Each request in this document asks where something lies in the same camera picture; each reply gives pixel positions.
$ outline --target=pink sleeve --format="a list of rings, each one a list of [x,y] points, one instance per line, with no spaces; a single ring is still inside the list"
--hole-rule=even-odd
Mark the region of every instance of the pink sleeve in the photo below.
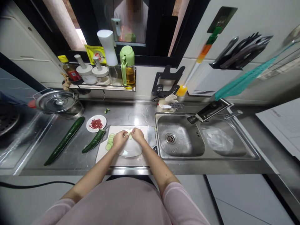
[[[56,202],[48,209],[40,218],[32,223],[32,225],[54,225],[75,205],[70,198],[63,198]]]
[[[162,201],[173,225],[209,225],[180,183],[170,183],[163,193]]]

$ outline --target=black cable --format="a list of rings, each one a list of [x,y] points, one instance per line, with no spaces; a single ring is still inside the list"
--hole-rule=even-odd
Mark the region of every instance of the black cable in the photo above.
[[[71,183],[68,181],[51,181],[48,183],[42,183],[42,184],[30,185],[30,186],[20,186],[20,185],[14,185],[14,184],[9,184],[9,183],[5,183],[5,182],[0,182],[0,187],[13,188],[13,189],[28,189],[28,188],[37,188],[37,187],[41,187],[41,186],[53,184],[53,183],[66,183],[66,184],[71,184],[73,186],[75,185],[74,183]]]

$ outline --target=white bowl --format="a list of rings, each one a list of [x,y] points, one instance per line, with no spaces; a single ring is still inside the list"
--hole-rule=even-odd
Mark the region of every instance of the white bowl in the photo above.
[[[93,129],[93,128],[90,127],[90,125],[91,125],[91,123],[92,123],[92,120],[94,120],[94,119],[100,119],[100,120],[101,120],[101,123],[102,123],[102,125],[103,125],[103,126],[102,126],[102,129],[106,126],[106,118],[105,118],[104,116],[102,116],[102,115],[95,115],[95,116],[91,117],[91,118],[87,121],[87,130],[88,130],[89,132],[92,132],[92,133],[96,133],[96,132],[99,131],[99,128]]]

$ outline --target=chopped red pepper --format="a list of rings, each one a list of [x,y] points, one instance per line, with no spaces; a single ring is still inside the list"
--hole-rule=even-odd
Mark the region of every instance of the chopped red pepper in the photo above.
[[[93,129],[101,129],[103,125],[100,119],[94,119],[92,120],[90,127],[92,127]]]

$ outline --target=pot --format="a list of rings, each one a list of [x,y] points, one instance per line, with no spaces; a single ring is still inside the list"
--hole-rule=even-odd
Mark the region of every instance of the pot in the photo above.
[[[78,94],[67,91],[51,91],[43,94],[36,102],[36,108],[45,114],[56,114],[65,119],[77,119],[84,113]]]

